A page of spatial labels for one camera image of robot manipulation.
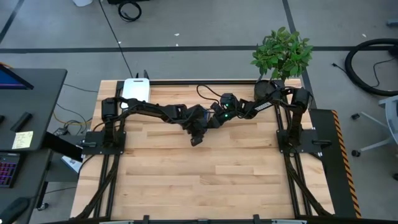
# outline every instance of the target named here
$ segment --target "gray floor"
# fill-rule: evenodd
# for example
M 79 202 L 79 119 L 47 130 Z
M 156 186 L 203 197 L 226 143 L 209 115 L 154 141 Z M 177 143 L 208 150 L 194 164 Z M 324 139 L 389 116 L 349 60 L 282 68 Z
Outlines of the gray floor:
M 0 28 L 16 5 L 15 0 L 0 1 Z M 395 0 L 288 0 L 295 28 L 315 46 L 350 46 L 375 38 L 396 38 L 398 29 L 385 26 L 398 17 Z M 256 45 L 271 29 L 288 26 L 280 0 L 151 0 L 140 3 L 143 15 L 125 23 L 115 6 L 104 1 L 104 9 L 122 47 Z M 100 5 L 78 8 L 71 0 L 25 0 L 0 49 L 52 49 L 117 47 Z M 337 110 L 348 150 L 359 149 L 388 137 L 366 119 L 350 120 L 365 111 L 385 121 L 379 97 L 354 86 L 335 67 L 343 67 L 347 52 L 314 52 L 308 76 L 319 108 Z M 250 65 L 251 51 L 126 52 L 133 73 L 146 69 L 152 79 L 159 78 L 256 78 Z M 375 83 L 372 65 L 389 59 L 386 52 L 360 52 L 353 67 L 363 80 Z M 0 62 L 20 68 L 66 68 L 66 83 L 97 90 L 100 80 L 125 79 L 128 70 L 120 53 L 0 54 Z M 396 90 L 398 63 L 377 67 L 381 89 Z M 64 87 L 60 105 L 93 114 L 96 95 Z M 56 108 L 63 120 L 79 119 Z M 49 131 L 60 123 L 52 120 Z M 381 147 L 349 157 L 359 205 L 364 218 L 398 220 L 398 172 L 396 148 Z M 51 184 L 49 190 L 75 184 Z M 64 220 L 69 216 L 74 190 L 46 195 L 48 210 L 35 212 L 31 223 Z

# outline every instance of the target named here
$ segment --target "wooden table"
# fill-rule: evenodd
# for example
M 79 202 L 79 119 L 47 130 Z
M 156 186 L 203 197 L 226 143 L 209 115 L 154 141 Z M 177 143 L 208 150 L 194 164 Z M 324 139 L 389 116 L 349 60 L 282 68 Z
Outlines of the wooden table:
M 91 127 L 101 123 L 101 100 L 114 96 L 116 82 L 101 82 Z M 300 87 L 301 83 L 295 79 L 286 85 Z M 209 87 L 219 94 L 232 92 L 238 98 L 253 100 L 252 85 Z M 217 98 L 206 88 L 200 88 L 200 93 Z M 212 103 L 197 95 L 196 85 L 151 86 L 150 102 L 208 108 Z M 308 113 L 302 124 L 311 128 Z M 273 108 L 253 119 L 234 118 L 220 129 L 209 130 L 196 147 L 191 147 L 190 135 L 179 125 L 158 118 L 132 115 L 125 130 L 126 150 L 119 164 L 112 220 L 142 220 L 143 215 L 155 220 L 250 219 L 254 214 L 261 218 L 294 217 Z M 301 158 L 307 187 L 333 213 L 321 162 L 308 154 L 301 154 Z M 72 217 L 96 192 L 102 161 L 103 156 L 95 156 L 83 167 Z M 298 187 L 296 191 L 304 214 Z

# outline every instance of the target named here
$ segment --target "yellow sticky note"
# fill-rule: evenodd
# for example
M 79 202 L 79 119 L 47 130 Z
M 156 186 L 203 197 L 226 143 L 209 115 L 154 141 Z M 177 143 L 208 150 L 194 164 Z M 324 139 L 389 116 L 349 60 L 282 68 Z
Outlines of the yellow sticky note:
M 32 142 L 33 131 L 25 131 L 22 133 L 16 133 L 12 149 L 23 149 L 30 147 Z

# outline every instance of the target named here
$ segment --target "monitor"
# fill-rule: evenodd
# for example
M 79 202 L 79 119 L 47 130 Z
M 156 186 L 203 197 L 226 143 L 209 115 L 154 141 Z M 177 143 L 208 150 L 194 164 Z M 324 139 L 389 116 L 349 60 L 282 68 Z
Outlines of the monitor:
M 33 90 L 33 85 L 16 75 L 5 66 L 0 65 L 0 89 Z

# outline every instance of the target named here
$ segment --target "chair wheel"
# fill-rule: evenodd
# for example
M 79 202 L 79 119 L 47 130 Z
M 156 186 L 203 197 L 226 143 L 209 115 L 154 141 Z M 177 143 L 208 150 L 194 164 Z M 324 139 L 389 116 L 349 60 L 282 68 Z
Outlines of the chair wheel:
M 351 119 L 358 119 L 360 117 L 359 113 L 351 115 Z
M 357 150 L 352 150 L 351 155 L 353 155 L 354 157 L 359 157 L 361 155 L 361 153 L 358 152 Z
M 37 208 L 37 211 L 42 211 L 45 210 L 46 208 L 49 207 L 48 203 L 42 203 L 42 206 L 40 206 L 40 208 Z

